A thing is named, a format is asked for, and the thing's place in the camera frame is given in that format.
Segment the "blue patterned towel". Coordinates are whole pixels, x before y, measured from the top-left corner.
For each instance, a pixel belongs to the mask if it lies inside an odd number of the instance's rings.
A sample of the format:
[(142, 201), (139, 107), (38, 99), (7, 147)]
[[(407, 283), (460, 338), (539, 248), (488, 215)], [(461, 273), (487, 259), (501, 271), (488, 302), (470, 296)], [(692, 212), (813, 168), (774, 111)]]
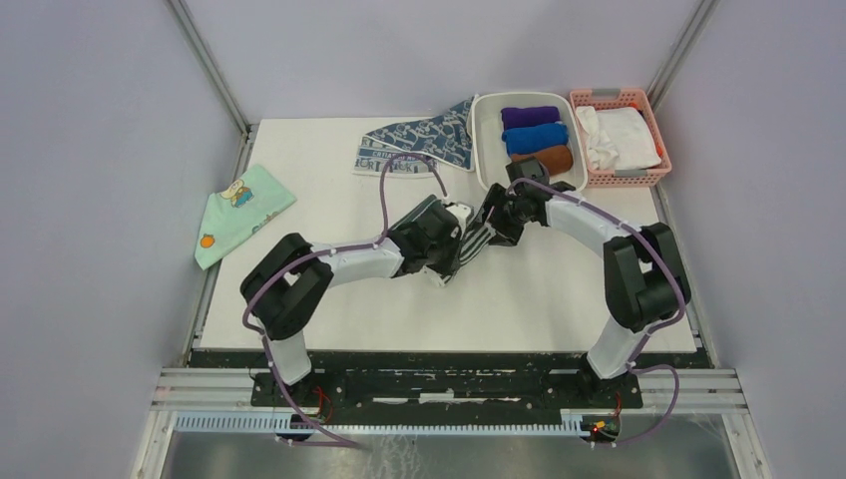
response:
[(475, 170), (469, 132), (472, 97), (444, 113), (422, 120), (389, 124), (364, 134), (352, 173), (408, 179), (431, 177), (440, 166)]

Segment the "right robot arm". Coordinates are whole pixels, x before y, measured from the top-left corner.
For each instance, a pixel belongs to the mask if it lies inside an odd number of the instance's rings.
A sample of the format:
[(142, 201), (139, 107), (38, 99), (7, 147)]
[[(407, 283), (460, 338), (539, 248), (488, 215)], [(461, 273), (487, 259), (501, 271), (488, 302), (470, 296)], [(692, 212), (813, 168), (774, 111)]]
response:
[(525, 226), (535, 223), (577, 240), (603, 262), (610, 318), (584, 354), (576, 381), (579, 399), (601, 407), (616, 395), (615, 379), (635, 372), (649, 339), (686, 315), (691, 289), (674, 233), (665, 223), (627, 222), (565, 182), (550, 184), (537, 160), (512, 163), (506, 171), (510, 184), (492, 184), (481, 207), (490, 244), (515, 245)]

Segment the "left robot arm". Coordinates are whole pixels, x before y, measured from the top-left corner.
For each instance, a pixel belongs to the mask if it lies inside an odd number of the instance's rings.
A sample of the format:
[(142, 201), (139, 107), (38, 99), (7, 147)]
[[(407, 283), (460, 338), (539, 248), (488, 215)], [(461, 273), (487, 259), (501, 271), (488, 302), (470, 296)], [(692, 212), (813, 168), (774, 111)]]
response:
[(329, 289), (364, 279), (455, 271), (473, 213), (469, 205), (430, 196), (373, 240), (322, 244), (298, 233), (283, 237), (239, 287), (246, 302), (242, 321), (258, 321), (253, 330), (276, 378), (277, 395), (292, 406), (312, 396), (304, 329)]

